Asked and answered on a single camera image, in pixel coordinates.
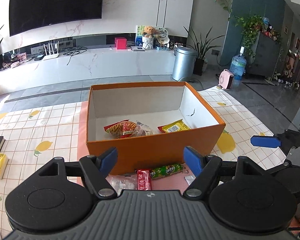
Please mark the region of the green sausage stick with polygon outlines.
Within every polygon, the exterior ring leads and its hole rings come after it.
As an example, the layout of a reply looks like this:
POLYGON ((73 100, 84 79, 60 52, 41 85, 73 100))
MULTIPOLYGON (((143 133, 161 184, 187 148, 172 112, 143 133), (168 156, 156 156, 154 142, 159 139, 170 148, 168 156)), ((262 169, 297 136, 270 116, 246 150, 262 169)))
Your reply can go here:
POLYGON ((170 176, 172 174, 181 172, 184 169, 181 164, 171 164, 150 170, 151 179, 170 176))

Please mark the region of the yellow snack packet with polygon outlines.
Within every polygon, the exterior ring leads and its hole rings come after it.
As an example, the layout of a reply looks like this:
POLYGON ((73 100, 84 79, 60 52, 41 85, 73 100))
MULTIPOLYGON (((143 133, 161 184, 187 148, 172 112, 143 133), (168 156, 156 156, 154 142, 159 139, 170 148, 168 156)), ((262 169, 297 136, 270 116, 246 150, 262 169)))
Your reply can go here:
POLYGON ((189 126, 183 122, 183 119, 177 120, 170 124, 166 124, 164 126, 158 126, 158 130, 161 133, 172 133, 172 132, 179 132, 179 131, 186 131, 189 130, 189 126))

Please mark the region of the red snack packet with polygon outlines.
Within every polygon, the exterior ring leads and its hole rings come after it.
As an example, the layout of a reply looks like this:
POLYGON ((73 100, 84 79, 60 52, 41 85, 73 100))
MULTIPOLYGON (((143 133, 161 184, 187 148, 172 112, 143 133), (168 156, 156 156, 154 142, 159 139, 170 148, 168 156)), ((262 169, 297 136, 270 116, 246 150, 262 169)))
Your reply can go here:
POLYGON ((150 170, 137 170, 137 188, 141 191, 149 191, 152 189, 150 170))

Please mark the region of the clear pack white candies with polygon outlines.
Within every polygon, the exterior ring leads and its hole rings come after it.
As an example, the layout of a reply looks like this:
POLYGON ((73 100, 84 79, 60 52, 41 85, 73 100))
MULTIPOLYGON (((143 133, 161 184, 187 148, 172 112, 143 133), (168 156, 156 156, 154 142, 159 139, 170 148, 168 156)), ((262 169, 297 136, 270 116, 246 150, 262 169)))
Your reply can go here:
POLYGON ((148 126, 145 125, 139 121, 136 122, 136 136, 141 137, 141 136, 148 136, 148 135, 153 135, 153 130, 148 126))

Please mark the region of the pink placemat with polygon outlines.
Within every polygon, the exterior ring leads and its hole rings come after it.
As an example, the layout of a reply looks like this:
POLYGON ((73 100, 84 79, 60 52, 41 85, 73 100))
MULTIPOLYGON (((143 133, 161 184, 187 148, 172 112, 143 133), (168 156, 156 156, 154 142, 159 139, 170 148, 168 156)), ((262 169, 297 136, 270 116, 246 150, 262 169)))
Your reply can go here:
MULTIPOLYGON (((88 102, 81 103, 81 110, 79 113, 78 125, 78 143, 77 143, 77 160, 89 154, 86 146, 86 133, 87 133, 87 107, 88 102)), ((184 169, 181 172, 173 173, 172 175, 156 178, 152 181, 153 190, 179 190, 183 193, 186 188, 196 178, 187 165, 183 164, 184 169)), ((110 176, 107 177, 117 192, 122 189, 128 189, 134 183, 136 186, 136 175, 131 176, 110 176)))

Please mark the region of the red yellow chips bag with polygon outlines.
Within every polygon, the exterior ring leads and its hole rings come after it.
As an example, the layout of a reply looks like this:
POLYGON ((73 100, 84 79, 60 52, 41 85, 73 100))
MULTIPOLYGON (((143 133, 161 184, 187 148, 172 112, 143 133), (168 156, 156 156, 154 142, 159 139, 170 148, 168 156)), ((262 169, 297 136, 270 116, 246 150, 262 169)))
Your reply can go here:
POLYGON ((122 139, 131 137, 134 134, 136 127, 136 122, 122 120, 114 124, 104 126, 104 131, 117 139, 122 139))

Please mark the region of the orange cardboard box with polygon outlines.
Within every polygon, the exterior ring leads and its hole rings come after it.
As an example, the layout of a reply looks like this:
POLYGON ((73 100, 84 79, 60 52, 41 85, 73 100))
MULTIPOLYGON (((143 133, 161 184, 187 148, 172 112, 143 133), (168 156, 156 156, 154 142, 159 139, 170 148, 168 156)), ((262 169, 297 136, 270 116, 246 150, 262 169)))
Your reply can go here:
POLYGON ((210 154, 225 122, 204 98, 186 82, 133 82, 93 85, 87 106, 86 146, 99 156, 117 149, 112 175, 143 168, 183 163, 183 150, 191 146, 210 154), (116 137, 105 127, 140 122, 150 135, 116 137))

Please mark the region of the pink small heater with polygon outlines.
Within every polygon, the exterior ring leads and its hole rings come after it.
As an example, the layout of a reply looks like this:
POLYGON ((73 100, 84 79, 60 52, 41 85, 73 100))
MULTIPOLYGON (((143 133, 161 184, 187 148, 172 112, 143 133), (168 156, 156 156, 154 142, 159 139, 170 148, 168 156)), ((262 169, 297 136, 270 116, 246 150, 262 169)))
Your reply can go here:
POLYGON ((223 90, 232 89, 234 83, 234 75, 228 69, 224 69, 219 75, 218 85, 223 90))

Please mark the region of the lemon checked tablecloth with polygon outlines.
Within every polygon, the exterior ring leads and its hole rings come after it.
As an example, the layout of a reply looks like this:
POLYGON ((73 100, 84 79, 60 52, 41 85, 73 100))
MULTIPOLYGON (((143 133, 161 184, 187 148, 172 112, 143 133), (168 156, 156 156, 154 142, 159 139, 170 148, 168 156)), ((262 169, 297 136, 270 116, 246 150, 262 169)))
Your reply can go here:
MULTIPOLYGON (((234 161, 246 155, 268 169, 285 161, 279 148, 255 147, 253 135, 271 135, 271 131, 228 92, 212 87, 201 96, 226 123, 224 132, 212 150, 223 160, 234 161)), ((0 237, 11 232, 5 212, 7 195, 53 157, 77 161, 87 154, 83 126, 87 115, 84 102, 66 103, 0 113, 0 136, 5 141, 1 152, 8 162, 0 179, 0 237)))

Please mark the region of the potted long-leaf plant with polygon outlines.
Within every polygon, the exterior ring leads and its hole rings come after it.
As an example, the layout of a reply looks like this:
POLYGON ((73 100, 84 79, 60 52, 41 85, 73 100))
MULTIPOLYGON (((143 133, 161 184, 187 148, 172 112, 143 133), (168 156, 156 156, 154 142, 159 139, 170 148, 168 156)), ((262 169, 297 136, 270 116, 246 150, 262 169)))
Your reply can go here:
POLYGON ((192 42, 192 44, 187 44, 187 45, 196 52, 193 74, 201 76, 203 72, 205 72, 204 68, 207 67, 207 58, 206 58, 207 53, 215 48, 221 47, 218 45, 213 45, 212 43, 215 40, 224 37, 224 35, 219 35, 214 38, 209 38, 209 35, 213 27, 209 29, 205 37, 202 36, 202 33, 200 33, 199 37, 197 37, 196 33, 194 32, 191 26, 189 26, 188 29, 184 27, 184 29, 187 32, 188 38, 190 38, 192 42))

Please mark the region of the white tv cabinet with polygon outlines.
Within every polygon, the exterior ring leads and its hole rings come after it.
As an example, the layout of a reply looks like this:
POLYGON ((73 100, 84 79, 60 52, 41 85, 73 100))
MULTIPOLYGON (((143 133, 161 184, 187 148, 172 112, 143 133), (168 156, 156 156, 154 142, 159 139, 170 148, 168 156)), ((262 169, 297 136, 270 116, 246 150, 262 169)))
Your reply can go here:
POLYGON ((108 77, 170 75, 172 51, 88 49, 75 55, 22 63, 0 71, 0 95, 18 90, 108 77))

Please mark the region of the hanging vine plant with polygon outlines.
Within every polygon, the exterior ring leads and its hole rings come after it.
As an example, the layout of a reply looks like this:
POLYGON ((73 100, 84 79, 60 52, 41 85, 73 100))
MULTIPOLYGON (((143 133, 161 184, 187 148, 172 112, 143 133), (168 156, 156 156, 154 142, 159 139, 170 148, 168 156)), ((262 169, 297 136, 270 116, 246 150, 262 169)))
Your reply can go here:
POLYGON ((260 15, 252 15, 246 17, 239 17, 232 15, 231 0, 215 0, 219 3, 223 10, 230 15, 228 20, 235 19, 235 26, 242 28, 242 45, 245 48, 245 54, 250 57, 255 57, 256 53, 253 51, 253 45, 256 43, 260 31, 264 28, 264 21, 260 15))

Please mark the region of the white router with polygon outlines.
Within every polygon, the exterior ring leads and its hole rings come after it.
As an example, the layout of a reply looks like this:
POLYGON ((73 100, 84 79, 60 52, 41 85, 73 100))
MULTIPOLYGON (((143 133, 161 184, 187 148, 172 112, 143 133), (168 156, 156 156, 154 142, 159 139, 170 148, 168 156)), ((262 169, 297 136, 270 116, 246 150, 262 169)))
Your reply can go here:
POLYGON ((48 43, 48 49, 44 45, 45 55, 43 57, 43 61, 56 59, 57 57, 59 57, 59 42, 57 42, 56 45, 57 45, 57 51, 55 51, 55 46, 53 45, 52 42, 48 43))

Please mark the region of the red box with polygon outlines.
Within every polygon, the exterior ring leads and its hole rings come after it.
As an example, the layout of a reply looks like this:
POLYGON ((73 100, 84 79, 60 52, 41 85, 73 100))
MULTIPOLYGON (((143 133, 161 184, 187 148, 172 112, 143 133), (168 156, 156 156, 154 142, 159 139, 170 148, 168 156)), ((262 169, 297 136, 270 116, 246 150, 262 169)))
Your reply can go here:
POLYGON ((117 50, 127 49, 127 39, 124 37, 116 37, 115 38, 115 48, 117 50))

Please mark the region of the teddy bear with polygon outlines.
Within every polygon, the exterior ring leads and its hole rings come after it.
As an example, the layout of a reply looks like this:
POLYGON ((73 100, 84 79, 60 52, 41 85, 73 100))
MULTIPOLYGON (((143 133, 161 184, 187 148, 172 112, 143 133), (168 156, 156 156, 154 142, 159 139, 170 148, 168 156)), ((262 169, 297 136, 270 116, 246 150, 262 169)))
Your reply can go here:
POLYGON ((157 30, 153 26, 144 26, 142 32, 142 47, 144 50, 153 49, 154 38, 157 35, 157 30))

